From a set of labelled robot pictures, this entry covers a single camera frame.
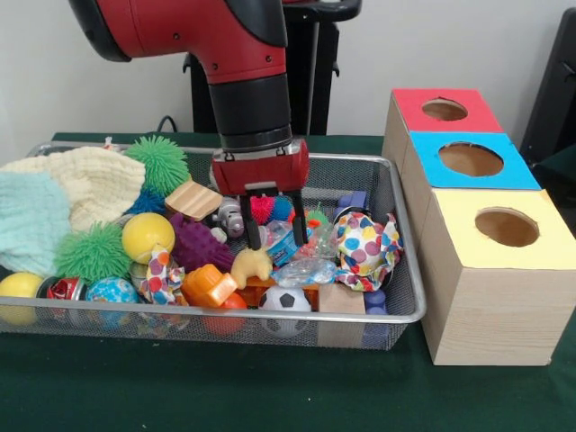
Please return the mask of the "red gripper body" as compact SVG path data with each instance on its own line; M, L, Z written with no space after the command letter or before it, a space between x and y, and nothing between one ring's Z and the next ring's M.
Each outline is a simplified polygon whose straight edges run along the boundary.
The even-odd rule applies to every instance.
M305 139L266 150L232 152L218 149L211 161L211 175L221 194L249 195L275 189L280 194L300 191L309 175L309 150Z

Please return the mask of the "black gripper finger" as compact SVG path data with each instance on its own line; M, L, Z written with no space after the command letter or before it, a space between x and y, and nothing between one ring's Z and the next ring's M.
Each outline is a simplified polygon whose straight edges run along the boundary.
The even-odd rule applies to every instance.
M252 250L259 250L261 248L259 227L252 215L250 197L248 195L241 195L239 197L239 203L244 229L247 234L248 246Z
M302 203L302 192L291 191L290 197L294 209L294 218L292 220L292 230L297 246L303 246L308 243L308 234L306 227L305 211Z

